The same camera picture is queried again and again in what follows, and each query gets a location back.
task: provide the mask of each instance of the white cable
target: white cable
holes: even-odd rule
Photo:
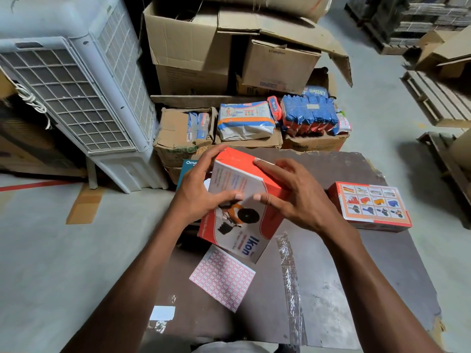
[[[41,103],[34,94],[32,94],[26,87],[24,87],[22,84],[15,83],[15,88],[16,91],[18,92],[18,95],[20,98],[28,105],[32,106],[37,112],[44,114],[48,120],[48,125],[46,126],[46,130],[52,129],[51,125],[51,119],[47,115],[48,110],[44,106],[43,103]]]

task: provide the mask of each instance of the hand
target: hand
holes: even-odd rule
[[[290,201],[268,193],[255,194],[254,200],[275,207],[289,221],[321,236],[327,235],[336,224],[349,225],[303,165],[292,159],[277,160],[275,165],[262,160],[253,163],[292,189]]]
[[[170,203],[168,214],[174,216],[174,219],[176,217],[176,220],[185,226],[201,219],[223,202],[244,199],[242,193],[237,190],[212,194],[204,187],[203,181],[212,158],[226,147],[227,145],[217,145],[207,150],[195,167],[183,176],[180,187]]]

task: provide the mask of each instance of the red floor line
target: red floor line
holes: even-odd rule
[[[45,181],[45,182],[36,182],[36,183],[28,183],[28,184],[18,184],[16,186],[0,187],[0,192],[4,192],[6,190],[17,190],[17,189],[36,188],[36,187],[59,186],[61,184],[70,184],[70,183],[75,183],[75,182],[57,180],[57,181]]]

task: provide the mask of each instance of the warehouse floor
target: warehouse floor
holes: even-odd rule
[[[400,189],[410,233],[438,292],[450,352],[471,346],[471,232],[427,148],[435,128],[400,81],[400,56],[379,55],[334,0],[320,24],[350,55],[354,88],[337,77],[338,105],[353,132],[343,151],[362,153]],[[0,175],[0,187],[35,182]],[[94,223],[65,225],[80,184],[0,192],[0,351],[59,352],[144,245],[172,192],[108,189]],[[333,350],[309,349],[311,352]]]

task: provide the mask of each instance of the small product box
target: small product box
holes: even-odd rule
[[[412,227],[396,187],[335,182],[328,193],[355,228],[399,232]]]
[[[283,189],[253,164],[254,156],[227,148],[214,161],[209,192],[237,189],[242,201],[222,203],[201,220],[198,236],[256,263],[283,221],[270,206],[254,201],[256,193],[270,193],[287,200]]]

